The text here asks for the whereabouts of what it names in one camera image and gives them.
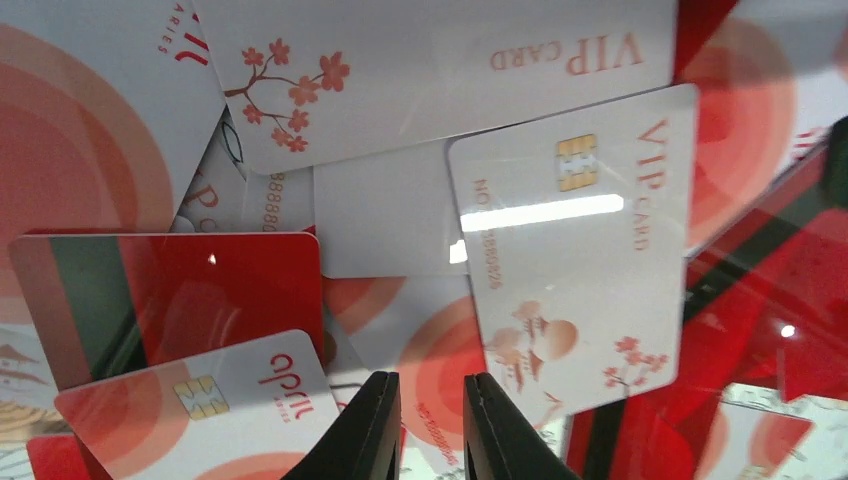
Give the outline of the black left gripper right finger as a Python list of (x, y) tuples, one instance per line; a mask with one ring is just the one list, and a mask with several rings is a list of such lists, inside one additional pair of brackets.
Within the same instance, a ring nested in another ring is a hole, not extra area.
[(464, 378), (465, 477), (578, 480), (488, 373)]

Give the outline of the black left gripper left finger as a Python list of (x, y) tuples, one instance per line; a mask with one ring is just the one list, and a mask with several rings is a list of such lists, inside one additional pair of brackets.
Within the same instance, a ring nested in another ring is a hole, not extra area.
[(283, 480), (397, 479), (401, 460), (399, 384), (397, 373), (372, 373)]

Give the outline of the white red-circle card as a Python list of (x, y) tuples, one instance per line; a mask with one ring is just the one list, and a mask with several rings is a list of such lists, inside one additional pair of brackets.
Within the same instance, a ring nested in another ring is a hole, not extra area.
[(463, 478), (463, 379), (485, 368), (468, 278), (326, 278), (322, 287), (337, 399), (373, 371), (398, 373), (408, 444), (437, 478)]

